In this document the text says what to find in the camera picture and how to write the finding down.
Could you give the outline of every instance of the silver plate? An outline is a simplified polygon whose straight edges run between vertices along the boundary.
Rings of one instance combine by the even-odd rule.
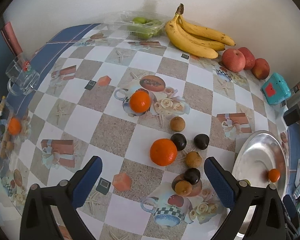
[[[280,171],[280,179],[275,183],[282,199],[288,184],[288,168],[280,143],[268,131],[253,133],[243,144],[234,163],[232,175],[237,180],[247,179],[253,187],[269,184],[267,172],[273,168]],[[237,236],[243,237],[251,221],[255,206],[251,206]]]

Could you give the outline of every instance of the red apple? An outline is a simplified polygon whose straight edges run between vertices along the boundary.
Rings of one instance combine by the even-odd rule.
[[[237,49],[226,49],[222,54],[222,62],[225,67],[233,72],[240,72],[246,65],[246,59]]]
[[[257,58],[252,73],[258,79],[266,79],[270,73],[270,67],[268,62],[264,58]]]
[[[244,67],[245,70],[250,70],[253,68],[254,64],[256,63],[256,59],[254,55],[251,53],[250,50],[248,50],[246,47],[241,47],[238,49],[238,51],[241,51],[244,55],[244,58],[246,59],[246,65]]]
[[[168,204],[170,205],[176,205],[177,207],[182,207],[183,203],[184,203],[184,199],[183,197],[179,196],[179,195],[172,195],[169,199],[168,199]]]

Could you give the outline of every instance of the glass cup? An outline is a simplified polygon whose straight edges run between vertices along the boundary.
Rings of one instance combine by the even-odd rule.
[[[6,75],[9,77],[8,91],[15,96],[30,94],[40,78],[40,74],[31,67],[29,60],[26,59],[23,53],[19,54],[10,63]],[[15,91],[12,88],[12,83],[16,84],[20,91]]]

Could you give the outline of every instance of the red label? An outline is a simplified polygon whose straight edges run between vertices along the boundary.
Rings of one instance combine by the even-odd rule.
[[[23,68],[22,70],[27,72],[29,70],[29,66],[30,66],[30,62],[29,61],[26,61],[23,65]]]
[[[269,84],[266,86],[265,91],[266,91],[266,94],[267,94],[268,97],[272,97],[272,96],[275,95],[275,90],[274,90],[274,88],[273,88],[273,86],[272,86],[272,83],[269,83]]]

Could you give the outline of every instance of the banana bunch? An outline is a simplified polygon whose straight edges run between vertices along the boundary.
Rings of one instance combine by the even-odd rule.
[[[180,4],[174,18],[165,25],[170,41],[177,48],[198,57],[217,58],[217,51],[224,50],[225,45],[235,45],[224,33],[186,22],[183,10],[184,6]]]

